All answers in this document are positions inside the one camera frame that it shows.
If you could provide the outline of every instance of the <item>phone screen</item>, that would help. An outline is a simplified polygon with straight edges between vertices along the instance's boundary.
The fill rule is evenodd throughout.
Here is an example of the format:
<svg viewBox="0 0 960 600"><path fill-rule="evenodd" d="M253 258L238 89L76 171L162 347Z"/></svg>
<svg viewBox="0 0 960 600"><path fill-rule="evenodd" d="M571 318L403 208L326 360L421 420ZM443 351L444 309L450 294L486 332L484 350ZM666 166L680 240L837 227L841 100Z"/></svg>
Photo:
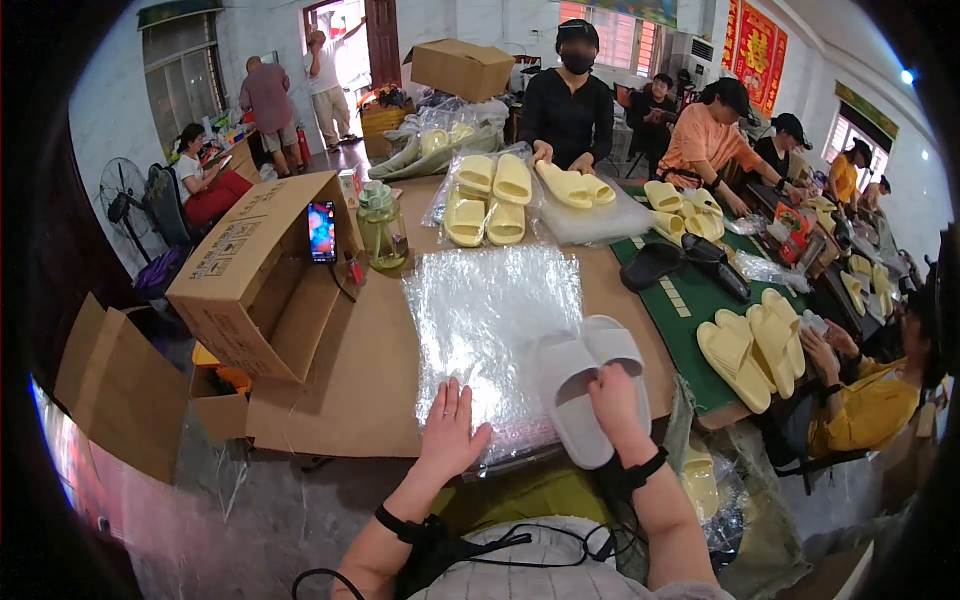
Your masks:
<svg viewBox="0 0 960 600"><path fill-rule="evenodd" d="M311 203L307 208L310 255L315 263L337 262L337 238L333 231L333 202Z"/></svg>

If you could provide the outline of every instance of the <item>wooden door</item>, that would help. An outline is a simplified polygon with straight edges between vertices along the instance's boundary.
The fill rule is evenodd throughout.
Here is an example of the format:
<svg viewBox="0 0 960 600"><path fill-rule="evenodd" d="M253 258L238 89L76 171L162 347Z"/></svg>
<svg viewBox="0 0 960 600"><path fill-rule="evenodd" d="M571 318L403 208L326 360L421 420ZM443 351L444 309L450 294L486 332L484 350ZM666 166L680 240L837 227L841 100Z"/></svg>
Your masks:
<svg viewBox="0 0 960 600"><path fill-rule="evenodd" d="M138 304L131 278L87 199L70 128L65 119L62 123L52 165L46 170L52 174L49 195L37 198L43 209L34 217L27 288L34 377L51 392L66 339L87 292L103 306Z"/></svg>
<svg viewBox="0 0 960 600"><path fill-rule="evenodd" d="M367 46L373 87L400 85L400 52L396 41L396 0L364 0Z"/></svg>

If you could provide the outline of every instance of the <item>face mask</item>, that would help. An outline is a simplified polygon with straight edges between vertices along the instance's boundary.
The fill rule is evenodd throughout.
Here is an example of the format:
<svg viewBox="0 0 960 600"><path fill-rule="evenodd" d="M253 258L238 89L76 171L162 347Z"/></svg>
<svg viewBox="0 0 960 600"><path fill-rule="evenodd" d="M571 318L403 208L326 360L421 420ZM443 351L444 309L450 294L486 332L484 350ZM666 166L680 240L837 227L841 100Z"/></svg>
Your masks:
<svg viewBox="0 0 960 600"><path fill-rule="evenodd" d="M593 66L592 58L573 52L561 53L560 61L564 64L566 70L574 75L583 75Z"/></svg>

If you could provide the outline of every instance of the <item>green water bottle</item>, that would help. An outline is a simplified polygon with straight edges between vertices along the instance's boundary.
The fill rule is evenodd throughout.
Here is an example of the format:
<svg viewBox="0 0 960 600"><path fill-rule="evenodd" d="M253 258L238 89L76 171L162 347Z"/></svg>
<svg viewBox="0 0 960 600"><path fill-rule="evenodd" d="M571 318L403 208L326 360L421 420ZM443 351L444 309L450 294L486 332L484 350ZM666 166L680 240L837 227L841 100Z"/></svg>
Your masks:
<svg viewBox="0 0 960 600"><path fill-rule="evenodd" d="M407 259L410 247L400 204L394 200L390 186L383 181L367 181L359 201L357 228L370 258L370 266L377 271L399 267Z"/></svg>

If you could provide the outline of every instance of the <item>air conditioner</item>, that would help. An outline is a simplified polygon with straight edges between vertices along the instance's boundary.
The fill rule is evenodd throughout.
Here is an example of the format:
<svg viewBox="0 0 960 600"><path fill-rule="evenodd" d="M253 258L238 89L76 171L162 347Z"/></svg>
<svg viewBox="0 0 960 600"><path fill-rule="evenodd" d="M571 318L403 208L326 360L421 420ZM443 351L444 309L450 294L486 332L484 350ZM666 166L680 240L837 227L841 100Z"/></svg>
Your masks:
<svg viewBox="0 0 960 600"><path fill-rule="evenodd" d="M708 83L713 63L713 46L692 34L677 32L673 36L673 47L667 73L677 80L684 69L690 74L693 88L702 90Z"/></svg>

